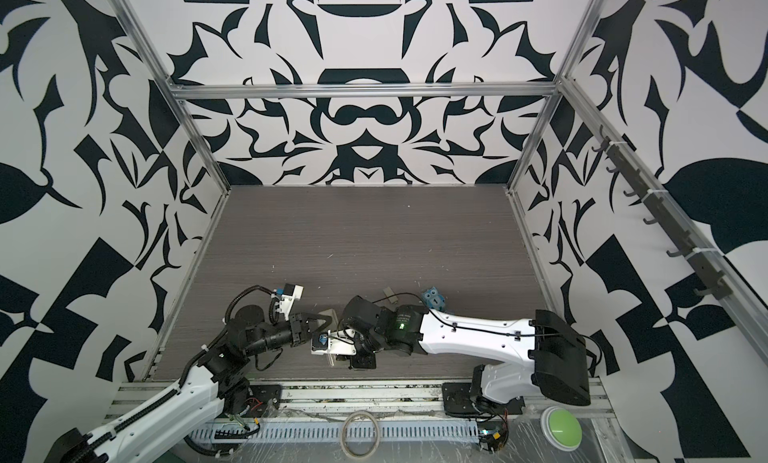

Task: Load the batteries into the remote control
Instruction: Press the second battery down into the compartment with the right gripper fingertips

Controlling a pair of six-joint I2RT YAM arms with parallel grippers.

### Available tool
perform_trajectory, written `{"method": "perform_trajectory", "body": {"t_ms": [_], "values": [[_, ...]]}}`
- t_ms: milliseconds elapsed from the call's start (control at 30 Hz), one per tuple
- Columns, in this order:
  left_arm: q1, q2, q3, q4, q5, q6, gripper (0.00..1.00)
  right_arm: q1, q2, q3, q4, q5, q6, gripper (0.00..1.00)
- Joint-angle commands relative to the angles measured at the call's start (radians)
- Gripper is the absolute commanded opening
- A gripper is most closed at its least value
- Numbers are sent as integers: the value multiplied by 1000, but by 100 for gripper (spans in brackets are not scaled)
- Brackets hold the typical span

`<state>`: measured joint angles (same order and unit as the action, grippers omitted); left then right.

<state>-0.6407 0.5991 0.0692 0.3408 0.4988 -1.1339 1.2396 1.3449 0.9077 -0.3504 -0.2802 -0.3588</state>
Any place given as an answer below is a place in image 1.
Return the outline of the white remote control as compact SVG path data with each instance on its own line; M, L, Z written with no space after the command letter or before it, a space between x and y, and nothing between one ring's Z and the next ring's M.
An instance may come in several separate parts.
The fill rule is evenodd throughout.
M338 325L338 316L334 309L326 309L323 311L320 311L319 314L325 314L332 317L332 323L326 328L326 340L327 340L327 348L330 350L335 342L334 339L331 338L331 335L336 331L337 325ZM332 355L331 353L326 354L328 364L331 368L336 366L336 357Z

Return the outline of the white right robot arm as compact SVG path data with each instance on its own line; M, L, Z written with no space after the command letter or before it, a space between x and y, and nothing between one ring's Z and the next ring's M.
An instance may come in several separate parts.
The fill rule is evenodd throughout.
M539 394L571 406L591 404L586 341L559 315L487 320L450 315L424 304L387 309L359 296L344 308L341 333L356 354L457 354L493 361L473 371L470 398L494 405Z

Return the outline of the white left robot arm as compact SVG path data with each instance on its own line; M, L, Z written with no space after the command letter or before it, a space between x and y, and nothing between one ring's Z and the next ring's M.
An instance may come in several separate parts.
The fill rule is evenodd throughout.
M47 462L152 462L202 424L246 408L247 373L270 350L309 342L332 323L327 315L298 313L270 325L256 306L225 315L210 345L186 364L181 377L132 411L86 434L59 437Z

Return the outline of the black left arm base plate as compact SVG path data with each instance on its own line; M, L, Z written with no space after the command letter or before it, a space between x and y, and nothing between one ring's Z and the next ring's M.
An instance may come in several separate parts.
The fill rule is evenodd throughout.
M276 413L281 408L282 390L280 384L250 385L237 414L244 418L261 418Z

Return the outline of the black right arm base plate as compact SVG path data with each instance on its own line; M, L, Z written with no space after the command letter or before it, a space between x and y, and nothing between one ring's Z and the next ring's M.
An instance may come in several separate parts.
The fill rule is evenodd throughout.
M443 411L451 417L474 418L481 415L522 415L525 402L522 397L502 404L485 398L471 383L443 383L441 385Z

